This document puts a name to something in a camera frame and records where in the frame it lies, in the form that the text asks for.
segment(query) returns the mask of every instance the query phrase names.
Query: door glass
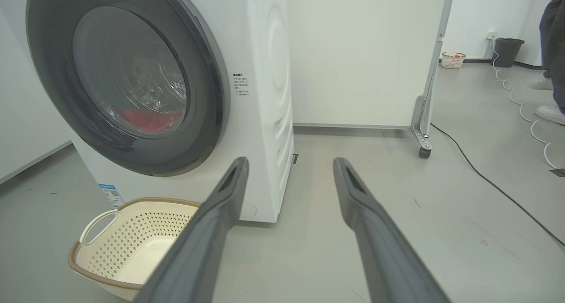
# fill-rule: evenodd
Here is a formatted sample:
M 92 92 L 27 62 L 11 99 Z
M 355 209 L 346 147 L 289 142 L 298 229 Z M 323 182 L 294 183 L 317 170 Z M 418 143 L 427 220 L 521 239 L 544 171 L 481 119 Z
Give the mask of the door glass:
M 135 14 L 112 6 L 86 13 L 73 54 L 88 95 L 117 128 L 162 138 L 181 124 L 188 86 L 163 38 Z

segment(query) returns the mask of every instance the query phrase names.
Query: jeans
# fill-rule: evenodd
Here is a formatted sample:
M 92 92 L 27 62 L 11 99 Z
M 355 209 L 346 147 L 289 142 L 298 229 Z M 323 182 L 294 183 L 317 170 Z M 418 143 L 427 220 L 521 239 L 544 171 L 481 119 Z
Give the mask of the jeans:
M 553 99 L 565 114 L 565 0 L 551 0 L 539 22 L 543 76 L 551 78 Z

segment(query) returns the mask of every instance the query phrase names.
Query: washing machine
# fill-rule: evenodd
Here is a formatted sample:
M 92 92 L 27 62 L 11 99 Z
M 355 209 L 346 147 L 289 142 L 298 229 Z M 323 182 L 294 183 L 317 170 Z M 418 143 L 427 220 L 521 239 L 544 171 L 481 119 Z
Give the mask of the washing machine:
M 286 0 L 26 6 L 37 74 L 113 206 L 201 202 L 244 156 L 241 219 L 277 221 L 294 150 Z

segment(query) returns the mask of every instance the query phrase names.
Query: blue label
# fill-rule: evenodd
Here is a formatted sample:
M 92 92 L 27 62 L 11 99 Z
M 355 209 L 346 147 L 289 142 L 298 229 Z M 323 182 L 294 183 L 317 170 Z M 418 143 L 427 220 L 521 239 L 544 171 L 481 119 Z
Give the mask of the blue label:
M 100 188 L 102 188 L 102 189 L 104 189 L 104 188 L 105 189 L 116 189 L 116 187 L 113 186 L 113 185 L 99 184 L 98 186 L 100 186 Z

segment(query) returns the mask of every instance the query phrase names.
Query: black cable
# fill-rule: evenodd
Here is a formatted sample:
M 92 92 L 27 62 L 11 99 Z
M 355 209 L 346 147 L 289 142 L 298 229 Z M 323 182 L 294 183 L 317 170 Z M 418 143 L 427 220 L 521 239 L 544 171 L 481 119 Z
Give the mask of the black cable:
M 514 198 L 510 197 L 510 195 L 508 195 L 505 191 L 503 191 L 500 187 L 498 187 L 496 184 L 494 184 L 493 182 L 491 182 L 488 178 L 486 178 L 483 174 L 481 174 L 471 163 L 471 161 L 469 161 L 469 159 L 467 158 L 467 156 L 465 155 L 465 153 L 463 152 L 463 150 L 461 150 L 461 147 L 459 146 L 459 143 L 457 143 L 457 141 L 452 138 L 452 136 L 450 136 L 449 134 L 447 134 L 444 130 L 436 127 L 433 123 L 432 126 L 436 129 L 439 130 L 439 132 L 445 134 L 446 136 L 448 136 L 448 138 L 452 139 L 452 141 L 456 144 L 457 148 L 459 148 L 459 150 L 461 151 L 461 154 L 463 155 L 463 157 L 465 158 L 465 160 L 467 160 L 467 163 L 471 166 L 471 168 L 478 174 L 478 176 L 482 177 L 484 180 L 486 180 L 490 185 L 492 185 L 494 188 L 498 189 L 499 192 L 501 192 L 504 196 L 508 197 L 509 200 L 511 200 L 514 204 L 516 204 L 516 206 L 520 207 L 521 210 L 523 210 L 526 214 L 528 214 L 528 216 L 530 216 L 531 219 L 533 219 L 533 221 L 535 221 L 541 228 L 543 228 L 543 230 L 545 230 L 545 232 L 547 232 L 551 237 L 553 237 L 553 239 L 555 239 L 557 242 L 561 243 L 561 245 L 563 247 L 565 247 L 565 243 L 563 243 L 563 241 L 559 240 L 559 238 L 557 238 L 553 233 L 551 233 L 551 231 L 549 231 L 549 229 L 547 229 L 542 223 L 539 222 L 539 220 L 537 220 L 532 214 L 529 213 L 529 211 L 527 211 L 524 207 L 522 207 L 522 205 L 520 205 L 517 201 L 514 200 Z

